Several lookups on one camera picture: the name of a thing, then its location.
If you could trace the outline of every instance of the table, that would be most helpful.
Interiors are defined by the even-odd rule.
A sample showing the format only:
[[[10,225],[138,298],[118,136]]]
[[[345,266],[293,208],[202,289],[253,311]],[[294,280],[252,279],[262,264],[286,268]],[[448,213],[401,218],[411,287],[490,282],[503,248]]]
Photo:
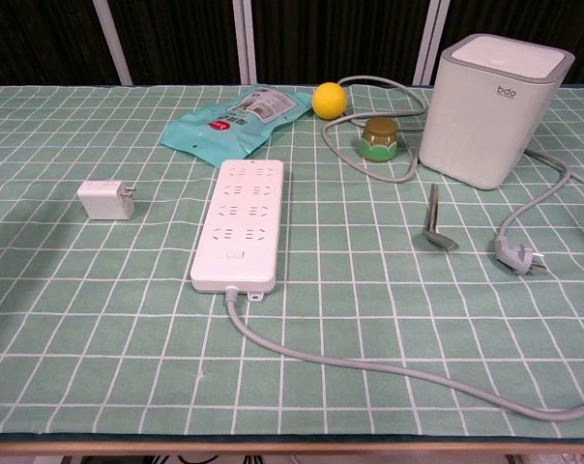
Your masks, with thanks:
[[[353,89],[357,109],[412,105]],[[170,121],[241,90],[0,87],[0,450],[26,440],[67,452],[84,439],[141,450],[161,440],[183,450],[584,447],[584,418],[527,420],[416,380],[284,360],[235,332],[221,296],[193,291],[217,171],[159,140]],[[554,169],[523,157],[492,191],[424,167],[387,185],[342,165],[322,125],[308,113],[254,154],[284,161],[286,179],[277,287],[261,304],[242,299],[249,326],[293,348],[405,363],[538,407],[583,401],[584,188],[565,186],[510,229],[549,268],[520,277],[493,258],[493,234],[555,182]],[[347,150],[359,135],[334,133]],[[394,162],[370,167],[403,172],[420,138],[401,134]],[[531,145],[584,174],[584,88],[559,90]],[[135,184],[133,218],[89,220],[75,194],[86,179]],[[421,235],[431,183],[458,252]]]

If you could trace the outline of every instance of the black curtain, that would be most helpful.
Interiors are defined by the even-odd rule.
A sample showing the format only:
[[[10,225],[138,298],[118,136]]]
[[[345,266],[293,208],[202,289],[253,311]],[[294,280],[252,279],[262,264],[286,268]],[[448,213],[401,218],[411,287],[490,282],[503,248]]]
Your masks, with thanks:
[[[0,85],[119,83],[91,0],[0,0]]]
[[[231,0],[109,0],[134,84],[238,84]]]
[[[410,84],[428,0],[252,0],[258,81],[374,74]]]
[[[584,84],[584,0],[451,0],[439,50],[478,32],[570,51],[565,83]]]

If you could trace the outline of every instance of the white power strip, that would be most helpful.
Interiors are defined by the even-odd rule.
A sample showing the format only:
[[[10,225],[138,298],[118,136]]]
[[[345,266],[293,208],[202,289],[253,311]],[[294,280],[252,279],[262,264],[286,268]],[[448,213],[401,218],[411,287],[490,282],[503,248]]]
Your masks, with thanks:
[[[236,287],[260,302],[275,288],[282,190],[281,161],[223,163],[190,271],[195,290]]]

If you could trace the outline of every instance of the small jar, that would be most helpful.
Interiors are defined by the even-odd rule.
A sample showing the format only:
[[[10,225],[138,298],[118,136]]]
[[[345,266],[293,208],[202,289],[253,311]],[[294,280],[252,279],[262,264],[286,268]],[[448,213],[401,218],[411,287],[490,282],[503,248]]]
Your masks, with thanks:
[[[370,161],[388,161],[397,148],[397,123],[385,117],[369,118],[359,142],[361,155]]]

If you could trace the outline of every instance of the yellow ball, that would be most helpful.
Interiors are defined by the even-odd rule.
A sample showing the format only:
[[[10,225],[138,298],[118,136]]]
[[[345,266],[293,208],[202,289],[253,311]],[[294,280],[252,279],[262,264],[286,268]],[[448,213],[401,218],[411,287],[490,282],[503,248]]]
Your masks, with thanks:
[[[311,106],[318,117],[334,119],[346,109],[346,93],[339,84],[326,82],[313,91]]]

